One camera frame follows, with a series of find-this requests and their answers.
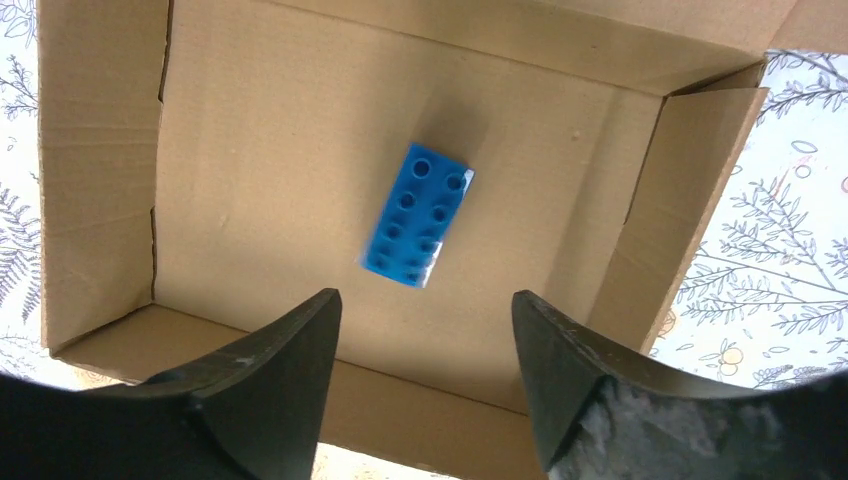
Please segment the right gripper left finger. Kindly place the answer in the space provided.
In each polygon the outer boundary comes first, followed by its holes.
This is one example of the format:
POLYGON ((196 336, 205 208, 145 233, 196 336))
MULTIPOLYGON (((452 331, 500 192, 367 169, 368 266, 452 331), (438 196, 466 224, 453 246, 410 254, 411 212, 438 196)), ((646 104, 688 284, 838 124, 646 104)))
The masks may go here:
POLYGON ((1 379, 5 479, 307 479, 342 316, 326 288, 135 386, 1 379))

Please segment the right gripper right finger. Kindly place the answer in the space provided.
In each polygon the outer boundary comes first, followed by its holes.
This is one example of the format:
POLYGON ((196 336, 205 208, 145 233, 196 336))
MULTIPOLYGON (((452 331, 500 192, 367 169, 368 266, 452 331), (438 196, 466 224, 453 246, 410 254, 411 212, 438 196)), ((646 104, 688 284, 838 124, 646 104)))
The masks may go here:
POLYGON ((535 293, 512 324, 537 456, 551 479, 843 479, 847 376, 778 390, 667 366, 535 293))

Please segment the small blue block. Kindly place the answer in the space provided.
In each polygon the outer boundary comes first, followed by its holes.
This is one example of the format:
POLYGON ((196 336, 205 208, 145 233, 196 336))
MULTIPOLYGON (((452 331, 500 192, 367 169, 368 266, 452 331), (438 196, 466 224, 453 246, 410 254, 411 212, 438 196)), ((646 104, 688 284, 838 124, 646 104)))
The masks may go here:
POLYGON ((418 143, 409 145, 360 264, 424 288, 475 171, 418 143))

